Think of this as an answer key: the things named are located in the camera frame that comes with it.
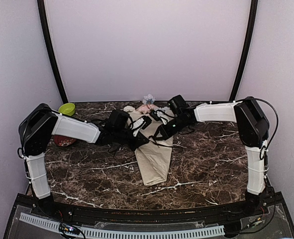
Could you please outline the pink fake flower stem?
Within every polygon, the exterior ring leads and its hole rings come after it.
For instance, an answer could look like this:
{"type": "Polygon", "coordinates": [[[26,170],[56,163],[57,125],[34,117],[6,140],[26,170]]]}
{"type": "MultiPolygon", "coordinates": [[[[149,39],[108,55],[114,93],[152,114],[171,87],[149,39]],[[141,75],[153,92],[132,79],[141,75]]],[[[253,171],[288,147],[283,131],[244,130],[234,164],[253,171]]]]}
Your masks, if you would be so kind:
{"type": "Polygon", "coordinates": [[[159,107],[154,104],[146,104],[146,105],[141,105],[139,108],[136,109],[136,111],[145,115],[150,113],[152,110],[158,110],[158,109],[159,107]]]}

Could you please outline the white fake flower stem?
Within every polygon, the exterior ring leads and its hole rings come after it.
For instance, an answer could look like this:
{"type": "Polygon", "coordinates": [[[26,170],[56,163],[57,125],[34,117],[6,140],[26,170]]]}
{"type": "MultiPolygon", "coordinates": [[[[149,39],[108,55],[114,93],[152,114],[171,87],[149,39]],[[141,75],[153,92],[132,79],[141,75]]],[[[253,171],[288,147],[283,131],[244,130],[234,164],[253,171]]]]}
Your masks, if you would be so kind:
{"type": "Polygon", "coordinates": [[[134,112],[134,111],[136,111],[136,109],[135,109],[135,107],[132,107],[132,106],[125,106],[125,107],[123,108],[123,111],[124,111],[124,112],[127,112],[127,113],[130,113],[130,112],[134,112]]]}

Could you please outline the peach wrapping paper sheet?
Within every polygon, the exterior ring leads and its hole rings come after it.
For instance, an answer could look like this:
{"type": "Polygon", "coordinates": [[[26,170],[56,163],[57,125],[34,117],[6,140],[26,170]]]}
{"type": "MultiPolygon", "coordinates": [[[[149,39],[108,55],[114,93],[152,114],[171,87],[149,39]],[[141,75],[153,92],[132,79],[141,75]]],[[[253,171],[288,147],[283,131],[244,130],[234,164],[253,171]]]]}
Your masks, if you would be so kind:
{"type": "MultiPolygon", "coordinates": [[[[158,141],[173,144],[173,139],[158,141]]],[[[167,181],[171,162],[172,148],[158,147],[151,142],[134,151],[143,184],[153,186],[167,181]]]]}

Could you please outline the black frame post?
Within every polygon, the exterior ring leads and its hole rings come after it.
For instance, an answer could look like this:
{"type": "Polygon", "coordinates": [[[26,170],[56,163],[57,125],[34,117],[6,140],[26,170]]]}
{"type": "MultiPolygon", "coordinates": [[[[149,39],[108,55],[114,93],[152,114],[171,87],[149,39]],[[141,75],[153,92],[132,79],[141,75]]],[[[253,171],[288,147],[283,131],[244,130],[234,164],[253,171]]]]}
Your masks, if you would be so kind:
{"type": "Polygon", "coordinates": [[[234,79],[233,87],[231,90],[231,94],[229,97],[230,101],[234,101],[236,99],[236,96],[238,94],[240,84],[242,81],[244,69],[246,66],[246,62],[247,62],[247,58],[248,58],[248,54],[249,54],[249,50],[250,50],[251,40],[252,40],[252,36],[253,36],[257,8],[258,8],[258,2],[259,2],[258,0],[251,0],[247,28],[246,28],[246,33],[245,33],[245,38],[244,38],[244,43],[243,43],[243,49],[242,49],[238,69],[236,72],[236,76],[234,79]]]}
{"type": "Polygon", "coordinates": [[[60,76],[60,72],[59,72],[59,68],[58,68],[58,64],[57,64],[57,60],[56,60],[56,56],[55,56],[55,52],[53,48],[53,43],[50,36],[49,24],[47,20],[46,9],[45,9],[45,1],[37,0],[37,6],[38,6],[39,19],[41,23],[43,38],[44,38],[49,62],[51,65],[51,69],[53,72],[54,80],[55,80],[60,98],[62,102],[65,104],[65,103],[68,103],[69,101],[63,86],[63,81],[60,76]]]}

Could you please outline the left black frame post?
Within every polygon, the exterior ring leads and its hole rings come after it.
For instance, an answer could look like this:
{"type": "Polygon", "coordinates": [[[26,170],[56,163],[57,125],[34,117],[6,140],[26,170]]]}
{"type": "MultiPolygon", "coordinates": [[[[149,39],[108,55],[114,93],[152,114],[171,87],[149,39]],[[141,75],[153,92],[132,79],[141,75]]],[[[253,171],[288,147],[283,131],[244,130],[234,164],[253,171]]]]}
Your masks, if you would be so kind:
{"type": "Polygon", "coordinates": [[[59,72],[59,68],[58,68],[58,64],[57,64],[57,60],[56,60],[56,56],[55,56],[55,52],[53,48],[53,43],[50,36],[49,24],[47,20],[46,9],[45,9],[45,1],[37,0],[37,6],[38,6],[39,19],[41,23],[43,38],[44,38],[49,62],[51,65],[51,69],[53,72],[54,80],[55,80],[60,98],[62,102],[65,104],[65,103],[68,103],[69,101],[63,86],[63,81],[60,76],[60,72],[59,72]]]}

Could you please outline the small circuit board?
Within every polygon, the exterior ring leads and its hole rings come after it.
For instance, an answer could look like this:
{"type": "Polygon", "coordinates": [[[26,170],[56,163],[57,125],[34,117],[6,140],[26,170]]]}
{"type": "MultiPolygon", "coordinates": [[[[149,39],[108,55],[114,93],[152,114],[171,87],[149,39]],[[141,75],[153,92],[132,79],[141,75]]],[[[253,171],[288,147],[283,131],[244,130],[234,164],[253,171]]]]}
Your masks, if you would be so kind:
{"type": "Polygon", "coordinates": [[[59,224],[58,228],[59,232],[65,235],[79,235],[80,231],[73,226],[70,226],[68,224],[59,224]]]}

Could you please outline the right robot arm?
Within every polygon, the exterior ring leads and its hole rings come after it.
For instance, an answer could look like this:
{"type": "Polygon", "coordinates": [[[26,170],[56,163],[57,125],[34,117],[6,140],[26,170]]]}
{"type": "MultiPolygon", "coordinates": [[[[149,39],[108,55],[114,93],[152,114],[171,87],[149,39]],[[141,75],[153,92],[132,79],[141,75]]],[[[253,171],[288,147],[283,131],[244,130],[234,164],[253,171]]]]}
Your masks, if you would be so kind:
{"type": "Polygon", "coordinates": [[[151,136],[154,141],[167,140],[196,122],[234,122],[248,158],[247,194],[259,196],[266,188],[270,122],[255,97],[229,102],[205,102],[191,107],[181,95],[168,101],[173,112],[170,121],[162,123],[151,136]]]}

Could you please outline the blue fake flower bunch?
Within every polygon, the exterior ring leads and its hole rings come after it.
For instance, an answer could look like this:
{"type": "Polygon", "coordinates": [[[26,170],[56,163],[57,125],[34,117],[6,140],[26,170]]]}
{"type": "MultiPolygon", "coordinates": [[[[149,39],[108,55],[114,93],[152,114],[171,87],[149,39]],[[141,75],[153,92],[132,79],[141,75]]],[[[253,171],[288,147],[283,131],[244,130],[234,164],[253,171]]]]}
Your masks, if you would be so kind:
{"type": "Polygon", "coordinates": [[[154,102],[155,102],[155,97],[151,94],[144,96],[142,100],[142,103],[145,105],[151,105],[151,104],[154,104],[154,102]]]}

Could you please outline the green plastic bowl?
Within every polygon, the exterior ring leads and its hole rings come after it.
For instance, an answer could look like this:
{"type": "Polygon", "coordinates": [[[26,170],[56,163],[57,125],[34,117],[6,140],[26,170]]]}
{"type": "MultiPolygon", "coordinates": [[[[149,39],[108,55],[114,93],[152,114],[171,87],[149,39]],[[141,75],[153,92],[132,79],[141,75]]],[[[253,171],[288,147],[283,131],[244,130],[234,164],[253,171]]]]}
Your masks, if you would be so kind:
{"type": "Polygon", "coordinates": [[[76,106],[73,103],[66,103],[59,107],[58,112],[67,116],[73,116],[76,111],[76,106]]]}

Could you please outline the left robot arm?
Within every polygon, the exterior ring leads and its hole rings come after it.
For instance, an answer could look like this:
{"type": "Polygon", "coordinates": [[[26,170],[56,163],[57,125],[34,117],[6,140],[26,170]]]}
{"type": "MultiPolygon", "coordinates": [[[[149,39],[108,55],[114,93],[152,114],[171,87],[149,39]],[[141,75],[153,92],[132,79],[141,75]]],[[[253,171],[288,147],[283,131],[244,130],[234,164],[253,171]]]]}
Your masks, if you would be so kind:
{"type": "Polygon", "coordinates": [[[65,136],[99,146],[118,143],[132,151],[147,144],[149,139],[141,130],[151,124],[148,116],[133,119],[129,113],[113,110],[109,118],[97,123],[76,119],[39,104],[19,125],[21,158],[24,159],[34,195],[41,199],[38,209],[47,217],[54,217],[58,207],[51,195],[45,168],[45,153],[53,136],[65,136]]]}

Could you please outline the right black frame post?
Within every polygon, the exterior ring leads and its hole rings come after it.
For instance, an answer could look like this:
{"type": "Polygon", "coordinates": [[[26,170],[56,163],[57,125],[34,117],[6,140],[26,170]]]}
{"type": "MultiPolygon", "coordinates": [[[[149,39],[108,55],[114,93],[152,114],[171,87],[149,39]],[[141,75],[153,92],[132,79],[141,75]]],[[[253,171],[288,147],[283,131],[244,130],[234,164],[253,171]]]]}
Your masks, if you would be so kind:
{"type": "Polygon", "coordinates": [[[245,38],[244,38],[244,43],[243,43],[243,49],[242,49],[238,69],[236,72],[236,76],[234,79],[233,87],[231,90],[231,94],[229,97],[230,101],[234,101],[236,99],[236,96],[238,94],[240,84],[242,81],[244,69],[246,66],[246,62],[247,62],[247,58],[248,58],[248,54],[249,54],[249,50],[250,50],[251,40],[252,40],[252,36],[253,36],[257,8],[258,8],[258,2],[259,2],[258,0],[251,0],[247,28],[246,28],[246,33],[245,33],[245,38]]]}

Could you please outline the black twine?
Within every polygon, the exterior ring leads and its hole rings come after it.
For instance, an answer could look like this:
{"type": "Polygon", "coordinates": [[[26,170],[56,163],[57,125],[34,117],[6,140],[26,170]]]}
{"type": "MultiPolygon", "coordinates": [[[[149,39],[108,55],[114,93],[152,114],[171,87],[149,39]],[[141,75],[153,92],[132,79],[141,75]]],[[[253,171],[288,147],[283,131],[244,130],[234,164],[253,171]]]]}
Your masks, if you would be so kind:
{"type": "Polygon", "coordinates": [[[181,142],[178,141],[176,144],[168,145],[167,143],[159,143],[154,136],[150,135],[147,137],[147,139],[154,145],[158,147],[165,147],[165,148],[181,148],[181,149],[186,149],[187,146],[181,145],[181,142]]]}

